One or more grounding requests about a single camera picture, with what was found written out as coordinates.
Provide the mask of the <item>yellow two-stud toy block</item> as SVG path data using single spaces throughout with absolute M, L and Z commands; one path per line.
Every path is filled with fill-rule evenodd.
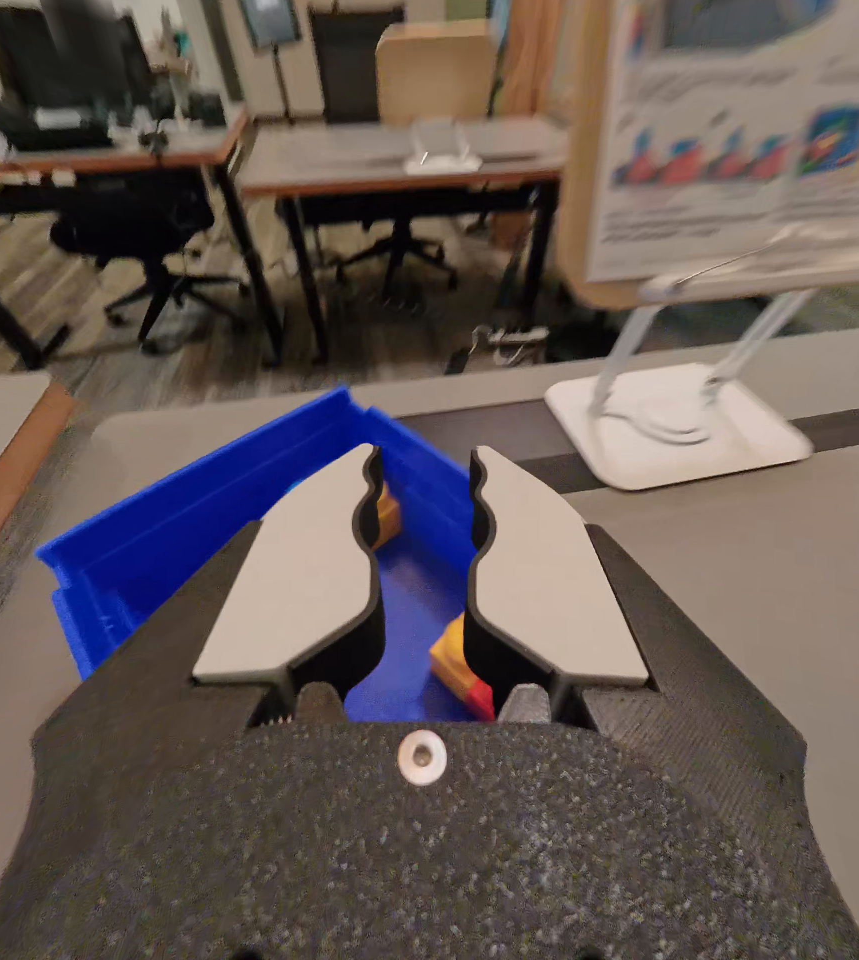
M 453 619 L 429 652 L 432 675 L 461 702 L 466 703 L 479 684 L 464 653 L 465 613 Z
M 392 493 L 388 484 L 383 485 L 382 492 L 376 503 L 376 513 L 378 536 L 373 546 L 374 551 L 380 550 L 392 540 L 399 537 L 403 530 L 401 504 Z

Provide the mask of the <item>black desk equipment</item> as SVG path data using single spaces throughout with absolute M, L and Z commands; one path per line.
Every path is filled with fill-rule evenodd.
M 40 113 L 73 112 L 102 133 L 150 109 L 156 78 L 136 19 L 111 2 L 0 3 L 0 133 L 43 139 Z

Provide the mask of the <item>small wooden display board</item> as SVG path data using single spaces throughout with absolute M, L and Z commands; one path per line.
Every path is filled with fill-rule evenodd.
M 379 122 L 401 128 L 424 120 L 486 119 L 498 54 L 498 36 L 487 19 L 389 27 L 375 51 Z

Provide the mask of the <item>small clear stand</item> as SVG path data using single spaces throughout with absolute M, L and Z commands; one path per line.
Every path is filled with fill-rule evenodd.
M 402 162 L 408 177 L 476 174 L 484 166 L 459 120 L 421 119 L 410 125 L 408 133 L 410 153 Z

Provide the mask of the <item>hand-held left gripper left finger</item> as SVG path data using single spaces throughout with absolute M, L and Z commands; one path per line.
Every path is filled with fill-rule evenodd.
M 193 667 L 197 683 L 297 690 L 340 642 L 350 663 L 330 685 L 351 690 L 375 669 L 386 648 L 375 556 L 383 490 L 382 451 L 362 443 L 268 510 Z

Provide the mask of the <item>black upright panel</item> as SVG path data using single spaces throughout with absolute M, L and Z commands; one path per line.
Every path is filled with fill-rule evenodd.
M 380 121 L 377 48 L 406 20 L 404 6 L 375 10 L 307 10 L 328 126 Z

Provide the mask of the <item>black office chair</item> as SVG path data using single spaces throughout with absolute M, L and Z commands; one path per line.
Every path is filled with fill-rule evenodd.
M 407 258 L 417 259 L 445 275 L 447 291 L 456 292 L 460 289 L 460 273 L 448 260 L 444 242 L 415 236 L 411 219 L 395 221 L 387 237 L 349 258 L 338 258 L 334 267 L 335 283 L 339 287 L 348 286 L 350 267 L 380 258 L 386 259 L 386 269 L 375 302 L 386 309 L 408 311 L 417 316 L 426 311 L 421 289 L 405 288 L 398 278 Z
M 115 328 L 127 324 L 125 307 L 146 301 L 137 343 L 145 354 L 164 355 L 177 341 L 151 333 L 169 305 L 196 302 L 230 321 L 237 329 L 245 318 L 236 309 L 206 294 L 213 286 L 234 286 L 242 296 L 247 284 L 231 275 L 174 272 L 168 258 L 183 256 L 191 242 L 216 224 L 208 183 L 198 168 L 154 169 L 132 174 L 81 174 L 63 201 L 49 230 L 51 244 L 62 253 L 88 259 L 96 270 L 131 260 L 144 281 L 133 292 L 109 303 L 104 313 Z

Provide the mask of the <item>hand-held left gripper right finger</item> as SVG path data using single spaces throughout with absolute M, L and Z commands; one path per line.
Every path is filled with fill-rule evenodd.
M 492 690 L 643 688 L 651 674 L 577 510 L 490 446 L 471 452 L 465 659 Z

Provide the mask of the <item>blue plastic bin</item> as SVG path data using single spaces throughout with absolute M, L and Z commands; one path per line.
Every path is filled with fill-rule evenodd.
M 351 690 L 351 719 L 479 721 L 432 673 L 430 652 L 464 614 L 476 555 L 467 467 L 348 389 L 235 439 L 71 528 L 37 556 L 54 573 L 53 607 L 86 681 L 246 523 L 352 448 L 382 451 L 402 530 L 376 554 L 386 647 Z

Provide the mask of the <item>black framed sign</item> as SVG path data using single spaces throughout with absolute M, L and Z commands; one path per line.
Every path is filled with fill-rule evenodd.
M 281 49 L 303 42 L 303 30 L 293 1 L 240 1 L 239 6 L 255 53 L 271 56 L 282 106 L 282 116 L 295 125 Z

